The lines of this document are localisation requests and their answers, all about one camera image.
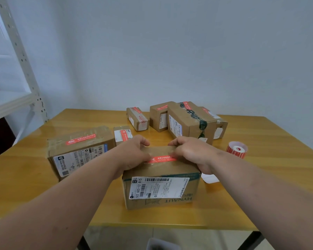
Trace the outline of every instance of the small cardboard box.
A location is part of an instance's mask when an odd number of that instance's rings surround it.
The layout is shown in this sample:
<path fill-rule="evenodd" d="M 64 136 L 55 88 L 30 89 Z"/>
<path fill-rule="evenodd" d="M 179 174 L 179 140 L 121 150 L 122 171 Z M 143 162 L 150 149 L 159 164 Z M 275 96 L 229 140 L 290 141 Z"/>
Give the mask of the small cardboard box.
<path fill-rule="evenodd" d="M 153 159 L 124 171 L 123 187 L 128 210 L 191 202 L 200 174 L 196 164 L 174 159 L 175 146 L 144 147 Z"/>
<path fill-rule="evenodd" d="M 48 160 L 61 180 L 116 146 L 107 126 L 48 139 Z"/>
<path fill-rule="evenodd" d="M 114 134 L 116 146 L 133 138 L 130 127 L 127 125 L 114 127 Z"/>
<path fill-rule="evenodd" d="M 212 145 L 217 120 L 192 102 L 168 104 L 168 130 L 174 138 L 194 137 Z"/>
<path fill-rule="evenodd" d="M 157 132 L 168 129 L 167 107 L 168 103 L 161 103 L 150 107 L 150 126 Z"/>
<path fill-rule="evenodd" d="M 208 113 L 211 117 L 215 118 L 217 120 L 217 129 L 214 135 L 214 139 L 221 139 L 226 131 L 227 128 L 227 121 L 219 117 L 218 115 L 212 113 L 205 107 L 201 107 L 206 113 Z"/>
<path fill-rule="evenodd" d="M 136 131 L 144 131 L 149 128 L 150 121 L 138 107 L 126 108 L 126 116 Z"/>

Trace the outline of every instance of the floor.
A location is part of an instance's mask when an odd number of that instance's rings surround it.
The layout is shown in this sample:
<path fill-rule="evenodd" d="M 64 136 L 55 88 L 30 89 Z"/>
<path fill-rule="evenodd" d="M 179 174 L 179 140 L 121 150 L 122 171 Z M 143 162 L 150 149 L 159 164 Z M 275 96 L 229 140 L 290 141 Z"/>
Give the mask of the floor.
<path fill-rule="evenodd" d="M 84 236 L 91 250 L 145 250 L 148 240 L 152 237 L 178 244 L 182 250 L 237 250 L 249 234 L 249 231 L 90 226 Z M 264 240 L 255 250 L 273 248 Z"/>

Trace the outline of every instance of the person's left hand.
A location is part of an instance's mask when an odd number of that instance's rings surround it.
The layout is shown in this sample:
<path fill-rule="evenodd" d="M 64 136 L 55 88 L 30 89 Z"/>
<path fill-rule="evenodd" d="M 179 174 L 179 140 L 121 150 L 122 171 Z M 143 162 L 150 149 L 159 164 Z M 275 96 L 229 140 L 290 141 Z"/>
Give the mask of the person's left hand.
<path fill-rule="evenodd" d="M 118 178 L 124 170 L 129 170 L 144 161 L 151 160 L 151 155 L 140 150 L 142 146 L 149 145 L 150 142 L 142 135 L 136 135 L 132 139 L 125 141 L 119 146 L 108 151 L 106 154 L 112 154 L 118 162 L 119 168 L 115 175 L 115 179 Z"/>

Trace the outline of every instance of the wooden table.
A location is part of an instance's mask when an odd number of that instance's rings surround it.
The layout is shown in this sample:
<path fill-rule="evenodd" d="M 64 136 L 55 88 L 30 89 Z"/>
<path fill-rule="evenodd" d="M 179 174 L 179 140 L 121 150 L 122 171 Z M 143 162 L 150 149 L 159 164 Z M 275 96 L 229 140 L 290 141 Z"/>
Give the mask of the wooden table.
<path fill-rule="evenodd" d="M 223 139 L 214 146 L 225 150 L 228 142 L 249 147 L 245 160 L 313 191 L 313 150 L 265 117 L 221 115 L 229 122 Z M 90 127 L 128 125 L 125 111 L 66 109 L 0 155 L 0 218 L 55 185 L 58 180 L 46 159 L 46 139 Z M 141 131 L 152 146 L 166 146 L 168 131 Z M 122 183 L 113 181 L 91 225 L 144 225 L 158 227 L 256 230 L 220 183 L 202 180 L 193 203 L 128 211 Z"/>

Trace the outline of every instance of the table leg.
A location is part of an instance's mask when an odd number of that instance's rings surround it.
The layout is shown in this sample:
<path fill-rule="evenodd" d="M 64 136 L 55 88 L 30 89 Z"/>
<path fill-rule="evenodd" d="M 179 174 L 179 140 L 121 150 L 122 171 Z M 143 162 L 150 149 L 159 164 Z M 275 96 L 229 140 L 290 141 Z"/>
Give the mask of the table leg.
<path fill-rule="evenodd" d="M 242 243 L 238 250 L 254 250 L 263 240 L 264 236 L 262 233 L 254 231 Z"/>
<path fill-rule="evenodd" d="M 78 250 L 90 250 L 88 243 L 87 243 L 84 236 L 82 236 L 77 248 L 78 248 Z"/>

